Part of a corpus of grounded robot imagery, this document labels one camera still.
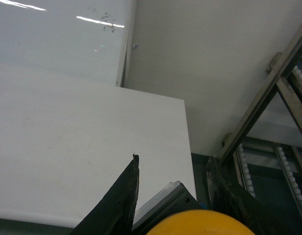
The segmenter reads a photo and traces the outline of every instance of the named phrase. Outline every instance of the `yellow object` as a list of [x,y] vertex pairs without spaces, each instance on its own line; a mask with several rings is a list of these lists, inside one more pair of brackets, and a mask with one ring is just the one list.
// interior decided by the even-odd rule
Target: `yellow object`
[[147,235],[254,235],[236,219],[215,211],[194,210],[174,214]]

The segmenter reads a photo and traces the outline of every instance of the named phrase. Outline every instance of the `white wall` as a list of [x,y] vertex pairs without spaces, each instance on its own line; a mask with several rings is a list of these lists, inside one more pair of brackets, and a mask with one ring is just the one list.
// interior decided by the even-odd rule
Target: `white wall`
[[[139,0],[127,87],[184,99],[192,152],[214,155],[301,23],[302,0]],[[301,145],[287,109],[268,111],[251,136]]]

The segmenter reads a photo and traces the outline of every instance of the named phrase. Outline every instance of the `white panel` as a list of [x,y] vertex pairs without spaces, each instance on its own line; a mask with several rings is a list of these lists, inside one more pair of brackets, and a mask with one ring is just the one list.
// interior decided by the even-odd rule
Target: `white panel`
[[0,63],[0,218],[74,227],[140,156],[137,208],[195,195],[184,101]]
[[116,84],[129,0],[15,1],[44,10],[0,0],[0,61]]

